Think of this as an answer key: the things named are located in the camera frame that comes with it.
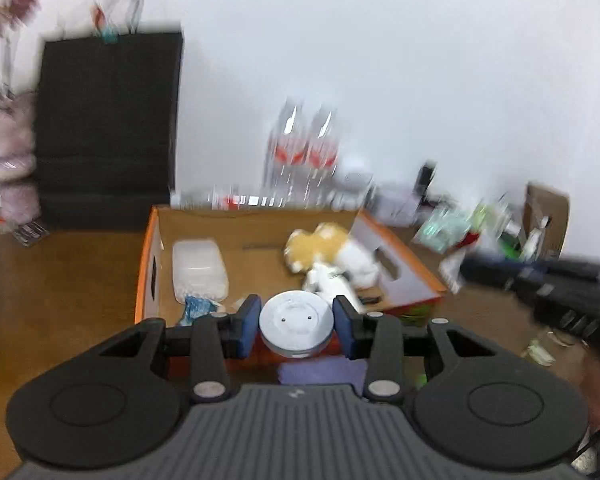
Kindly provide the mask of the blue white round pouch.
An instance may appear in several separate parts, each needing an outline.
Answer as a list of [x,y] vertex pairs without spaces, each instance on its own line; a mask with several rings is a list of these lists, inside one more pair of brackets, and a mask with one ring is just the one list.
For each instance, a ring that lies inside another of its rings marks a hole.
[[179,326],[191,326],[197,318],[203,318],[211,313],[223,312],[224,307],[218,302],[201,296],[187,295]]

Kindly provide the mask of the white round disc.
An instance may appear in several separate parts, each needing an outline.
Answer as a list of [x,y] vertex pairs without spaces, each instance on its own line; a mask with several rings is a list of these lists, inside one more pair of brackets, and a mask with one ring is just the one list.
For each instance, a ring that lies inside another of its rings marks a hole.
[[306,359],[322,352],[332,339],[334,314],[313,292],[288,290],[264,304],[259,330],[264,343],[279,356]]

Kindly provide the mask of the purple towel cloth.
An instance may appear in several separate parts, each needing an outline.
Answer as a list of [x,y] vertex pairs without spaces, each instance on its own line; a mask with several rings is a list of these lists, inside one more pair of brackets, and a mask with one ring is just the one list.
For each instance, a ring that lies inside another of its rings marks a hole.
[[349,385],[360,396],[367,370],[365,360],[345,356],[323,356],[312,360],[285,362],[277,369],[282,385]]

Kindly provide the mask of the white plastic case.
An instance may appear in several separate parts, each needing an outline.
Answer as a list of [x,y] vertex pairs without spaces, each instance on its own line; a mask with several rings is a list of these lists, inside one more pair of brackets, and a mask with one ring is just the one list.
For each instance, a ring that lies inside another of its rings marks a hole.
[[228,296],[228,276],[218,244],[211,238],[178,240],[172,248],[174,297],[189,296],[221,302]]

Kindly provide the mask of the red cardboard box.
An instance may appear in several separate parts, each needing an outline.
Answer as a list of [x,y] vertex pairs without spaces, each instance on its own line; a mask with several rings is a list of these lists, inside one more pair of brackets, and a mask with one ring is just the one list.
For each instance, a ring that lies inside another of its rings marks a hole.
[[179,240],[213,240],[228,277],[221,304],[233,312],[237,301],[256,294],[268,300],[279,292],[300,287],[302,277],[291,274],[283,248],[295,229],[314,230],[336,222],[385,263],[378,282],[382,300],[374,307],[400,316],[420,304],[434,304],[445,286],[399,237],[365,211],[293,209],[172,209],[151,211],[146,231],[135,303],[135,322],[163,318],[169,326],[181,318],[172,284],[172,246]]

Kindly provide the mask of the green blue toothbrush pack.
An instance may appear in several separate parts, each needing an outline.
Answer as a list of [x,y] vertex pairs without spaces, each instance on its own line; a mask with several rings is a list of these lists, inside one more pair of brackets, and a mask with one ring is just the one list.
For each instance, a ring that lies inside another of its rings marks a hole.
[[521,226],[515,220],[508,220],[498,236],[498,247],[507,259],[519,260],[522,243],[520,240]]

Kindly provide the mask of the brown cardboard piece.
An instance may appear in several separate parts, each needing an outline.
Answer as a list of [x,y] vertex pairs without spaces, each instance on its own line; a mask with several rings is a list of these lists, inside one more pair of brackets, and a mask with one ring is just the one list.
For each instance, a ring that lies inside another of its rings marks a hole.
[[539,182],[529,181],[524,196],[522,225],[527,234],[543,232],[541,257],[558,257],[564,248],[570,215],[569,196]]

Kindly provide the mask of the yellow white plush toy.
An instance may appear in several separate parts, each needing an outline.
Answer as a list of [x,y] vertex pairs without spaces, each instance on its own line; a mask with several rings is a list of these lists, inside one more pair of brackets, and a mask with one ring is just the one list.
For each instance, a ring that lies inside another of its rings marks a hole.
[[313,232],[294,230],[283,256],[294,274],[307,274],[321,263],[347,275],[354,288],[368,289],[378,282],[380,265],[372,252],[338,223],[321,223]]

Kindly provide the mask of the white tin box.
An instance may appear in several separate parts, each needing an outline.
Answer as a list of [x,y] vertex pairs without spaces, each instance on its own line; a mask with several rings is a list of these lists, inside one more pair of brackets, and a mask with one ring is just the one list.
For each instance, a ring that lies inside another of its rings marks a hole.
[[416,219],[420,197],[411,188],[378,186],[370,203],[370,213],[385,226],[411,226]]

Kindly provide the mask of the right water bottle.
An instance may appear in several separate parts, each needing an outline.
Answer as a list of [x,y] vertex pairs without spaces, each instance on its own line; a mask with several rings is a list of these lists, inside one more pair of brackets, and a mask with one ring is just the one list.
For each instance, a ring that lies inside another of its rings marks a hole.
[[306,184],[306,204],[321,207],[327,183],[334,170],[339,152],[339,138],[335,128],[336,110],[323,105],[313,116],[309,128],[309,146],[306,163],[309,166]]

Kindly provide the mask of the water bottle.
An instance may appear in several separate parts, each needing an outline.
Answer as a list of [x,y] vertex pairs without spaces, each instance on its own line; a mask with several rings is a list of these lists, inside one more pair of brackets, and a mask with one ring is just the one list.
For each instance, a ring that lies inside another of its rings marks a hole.
[[323,105],[313,116],[309,128],[309,146],[306,163],[309,166],[306,184],[306,204],[321,207],[327,183],[334,170],[339,152],[339,138],[335,128],[336,110]]
[[288,98],[268,136],[263,186],[273,195],[289,200],[294,194],[294,179],[304,164],[307,148],[303,103]]

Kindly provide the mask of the white round robot toy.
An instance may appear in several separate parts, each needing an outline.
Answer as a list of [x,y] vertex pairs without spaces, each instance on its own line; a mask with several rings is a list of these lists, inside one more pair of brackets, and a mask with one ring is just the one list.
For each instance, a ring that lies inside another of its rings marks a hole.
[[361,155],[345,154],[334,173],[335,197],[332,206],[341,210],[358,210],[373,186],[374,173]]

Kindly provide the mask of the left water bottle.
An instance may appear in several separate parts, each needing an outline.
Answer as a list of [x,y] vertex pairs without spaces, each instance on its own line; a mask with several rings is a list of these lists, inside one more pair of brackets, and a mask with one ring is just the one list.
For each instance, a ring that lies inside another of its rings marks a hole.
[[294,179],[304,164],[307,148],[303,103],[288,98],[268,136],[263,186],[273,195],[289,200],[294,194]]

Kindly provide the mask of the black small bottle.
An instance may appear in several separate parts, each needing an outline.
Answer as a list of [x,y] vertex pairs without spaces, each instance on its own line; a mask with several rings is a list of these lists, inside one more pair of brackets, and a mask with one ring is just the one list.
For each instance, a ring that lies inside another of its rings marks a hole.
[[427,201],[428,188],[434,178],[434,170],[436,170],[436,163],[430,162],[430,160],[425,162],[419,169],[414,185],[414,194],[419,198],[421,205]]

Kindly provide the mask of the black paper bag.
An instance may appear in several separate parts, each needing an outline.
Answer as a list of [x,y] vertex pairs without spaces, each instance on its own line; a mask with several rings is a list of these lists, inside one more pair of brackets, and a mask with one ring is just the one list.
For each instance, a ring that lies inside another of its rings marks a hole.
[[118,27],[96,6],[87,35],[47,39],[35,102],[33,180],[55,229],[143,229],[174,189],[181,29]]

